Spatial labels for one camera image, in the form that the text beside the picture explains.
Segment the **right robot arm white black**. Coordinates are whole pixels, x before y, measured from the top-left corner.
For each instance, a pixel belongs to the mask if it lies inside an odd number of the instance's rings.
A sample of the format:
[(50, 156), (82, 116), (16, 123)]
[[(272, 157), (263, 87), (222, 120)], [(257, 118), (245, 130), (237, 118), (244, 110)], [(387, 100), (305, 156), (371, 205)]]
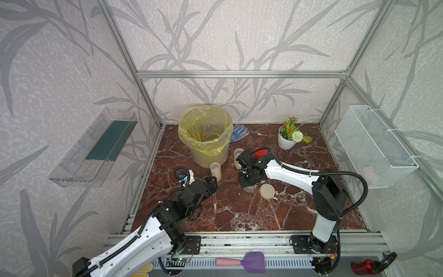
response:
[[(341, 220), (359, 207), (369, 193), (368, 182), (354, 172), (308, 170), (284, 163), (270, 148), (245, 150), (235, 159), (241, 166), (238, 174), (242, 187), (252, 187), (267, 180), (277, 180), (300, 188), (313, 196), (317, 218), (310, 233), (310, 247), (323, 247), (329, 243), (333, 232), (337, 232)], [(348, 191), (340, 177), (346, 175), (361, 181), (361, 197), (350, 207), (345, 208)]]

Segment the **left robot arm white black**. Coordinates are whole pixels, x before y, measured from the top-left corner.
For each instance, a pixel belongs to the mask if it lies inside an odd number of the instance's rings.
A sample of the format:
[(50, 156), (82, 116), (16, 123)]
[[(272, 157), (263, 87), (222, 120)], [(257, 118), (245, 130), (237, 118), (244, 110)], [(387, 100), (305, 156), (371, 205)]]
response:
[(72, 265), (75, 277), (129, 277), (148, 263), (185, 246), (181, 226), (200, 210), (202, 203), (218, 190), (216, 177), (201, 181), (191, 170), (174, 172), (181, 187), (172, 190), (145, 218), (142, 225), (100, 255), (82, 257)]

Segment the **clear oatmeal jar small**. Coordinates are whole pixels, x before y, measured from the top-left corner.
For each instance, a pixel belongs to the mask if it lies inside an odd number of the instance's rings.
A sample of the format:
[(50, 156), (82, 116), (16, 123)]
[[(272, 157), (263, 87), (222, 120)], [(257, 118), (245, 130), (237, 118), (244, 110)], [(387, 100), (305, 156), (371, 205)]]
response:
[(221, 164), (218, 162), (213, 162), (210, 165), (211, 175), (217, 179), (217, 181), (221, 181), (222, 179), (222, 169)]

